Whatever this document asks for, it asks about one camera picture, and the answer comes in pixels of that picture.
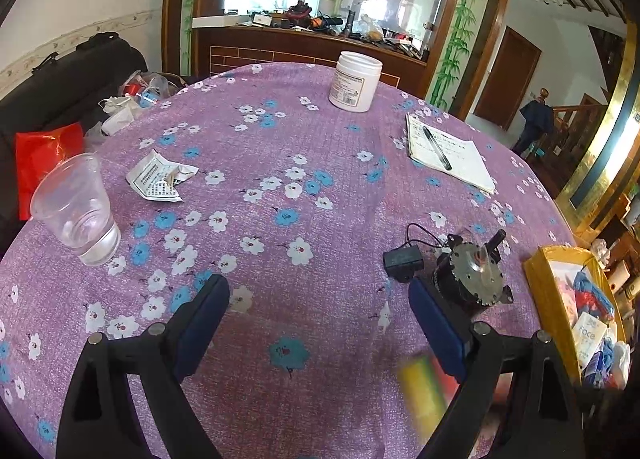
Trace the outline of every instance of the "clear plastic cup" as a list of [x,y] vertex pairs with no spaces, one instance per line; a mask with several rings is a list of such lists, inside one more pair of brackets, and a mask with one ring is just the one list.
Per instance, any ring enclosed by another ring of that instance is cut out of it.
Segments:
[[120,244],[100,159],[92,153],[76,155],[47,174],[31,198],[31,215],[85,265],[104,264]]

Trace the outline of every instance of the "purple tablecloth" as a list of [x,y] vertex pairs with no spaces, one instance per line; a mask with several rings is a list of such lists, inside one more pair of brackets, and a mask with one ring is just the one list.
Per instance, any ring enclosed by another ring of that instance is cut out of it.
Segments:
[[[44,458],[54,456],[88,334],[139,334],[212,272],[228,278],[232,305],[183,388],[229,458],[415,458],[395,371],[426,341],[406,285],[382,266],[409,222],[478,240],[504,228],[500,267],[514,303],[481,317],[513,335],[538,328],[521,262],[572,236],[528,166],[383,84],[367,114],[339,110],[327,99],[332,74],[244,67],[189,87],[108,139],[98,153],[122,230],[109,264],[84,267],[38,222],[20,232],[0,265],[0,383]],[[414,164],[408,111],[473,139],[498,193]],[[151,148],[200,168],[179,185],[184,202],[145,201],[127,185],[127,169]],[[151,450],[166,457],[138,381],[132,390]]]

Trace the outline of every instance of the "power adapter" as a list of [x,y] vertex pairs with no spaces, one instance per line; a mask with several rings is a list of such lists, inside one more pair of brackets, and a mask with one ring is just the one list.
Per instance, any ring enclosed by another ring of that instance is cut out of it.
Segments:
[[398,282],[409,282],[416,271],[424,269],[424,261],[418,246],[403,246],[382,254],[386,274]]

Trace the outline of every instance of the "black pen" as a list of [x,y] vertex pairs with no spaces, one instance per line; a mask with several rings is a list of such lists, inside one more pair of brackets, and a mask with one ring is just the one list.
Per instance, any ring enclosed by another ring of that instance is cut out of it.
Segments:
[[451,166],[449,159],[447,159],[447,156],[444,155],[444,152],[442,151],[440,146],[437,144],[435,138],[433,137],[433,134],[431,134],[431,132],[425,125],[422,126],[422,130],[424,131],[424,135],[427,136],[427,139],[430,141],[431,145],[433,146],[433,150],[435,150],[436,153],[438,154],[438,157],[440,158],[440,162],[444,165],[444,168],[446,170],[451,171],[453,167]]

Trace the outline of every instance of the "wooden door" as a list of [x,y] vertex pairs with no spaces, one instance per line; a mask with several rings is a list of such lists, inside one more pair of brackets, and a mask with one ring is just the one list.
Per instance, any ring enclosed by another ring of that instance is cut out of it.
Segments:
[[507,28],[474,114],[509,128],[540,58],[540,49]]

